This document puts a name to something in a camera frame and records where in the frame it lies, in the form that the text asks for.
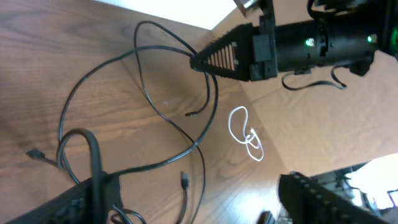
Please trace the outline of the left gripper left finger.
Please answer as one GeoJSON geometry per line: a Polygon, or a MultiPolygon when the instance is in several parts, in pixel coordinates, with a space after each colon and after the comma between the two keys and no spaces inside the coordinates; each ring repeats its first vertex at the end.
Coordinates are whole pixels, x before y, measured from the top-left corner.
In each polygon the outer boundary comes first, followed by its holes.
{"type": "Polygon", "coordinates": [[[118,177],[105,174],[102,186],[101,210],[94,207],[92,179],[89,178],[8,224],[106,223],[113,205],[121,205],[121,185],[118,177]]]}

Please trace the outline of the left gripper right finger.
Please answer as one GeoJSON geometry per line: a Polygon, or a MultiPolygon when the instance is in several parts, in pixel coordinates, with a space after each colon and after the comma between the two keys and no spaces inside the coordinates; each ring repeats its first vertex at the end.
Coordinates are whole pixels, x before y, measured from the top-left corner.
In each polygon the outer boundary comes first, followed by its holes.
{"type": "Polygon", "coordinates": [[[293,223],[387,224],[299,172],[280,175],[278,194],[293,223]]]}

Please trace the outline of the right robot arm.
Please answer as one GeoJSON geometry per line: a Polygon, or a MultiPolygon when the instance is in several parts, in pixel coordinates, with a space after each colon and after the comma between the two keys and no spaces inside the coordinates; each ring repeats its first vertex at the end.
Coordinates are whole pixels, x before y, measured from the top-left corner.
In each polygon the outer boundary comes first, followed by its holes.
{"type": "Polygon", "coordinates": [[[242,14],[260,9],[259,25],[241,24],[190,59],[190,66],[244,82],[347,68],[364,76],[376,51],[397,56],[397,0],[309,1],[310,19],[278,26],[272,0],[238,1],[242,14]]]}

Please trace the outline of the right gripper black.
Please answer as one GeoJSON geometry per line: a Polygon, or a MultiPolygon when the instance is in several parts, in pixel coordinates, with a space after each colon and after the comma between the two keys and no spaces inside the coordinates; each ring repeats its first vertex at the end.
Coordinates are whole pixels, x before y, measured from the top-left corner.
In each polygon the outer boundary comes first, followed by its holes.
{"type": "Polygon", "coordinates": [[[261,16],[257,28],[257,34],[253,36],[251,23],[238,25],[196,53],[190,59],[191,68],[244,82],[250,78],[253,82],[276,78],[274,17],[261,16]]]}

